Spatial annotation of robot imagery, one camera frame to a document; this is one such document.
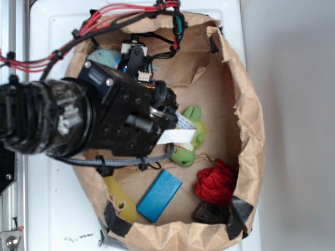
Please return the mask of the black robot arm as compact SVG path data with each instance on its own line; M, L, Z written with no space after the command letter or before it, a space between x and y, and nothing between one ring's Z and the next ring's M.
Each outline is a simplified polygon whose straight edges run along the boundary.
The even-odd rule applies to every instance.
M145 87L129 75L87 61L78 77L1 86L1 141L11 151L72 157L90 149L149 155L177 124L174 91Z

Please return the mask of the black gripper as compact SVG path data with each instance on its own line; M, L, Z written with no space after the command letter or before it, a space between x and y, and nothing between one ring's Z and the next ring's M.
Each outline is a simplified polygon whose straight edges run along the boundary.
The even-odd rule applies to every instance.
M120 70L91 60L84 63L77 79L91 105L86 149L144 157L163 132L176 127L176 95L164 81L148 88Z

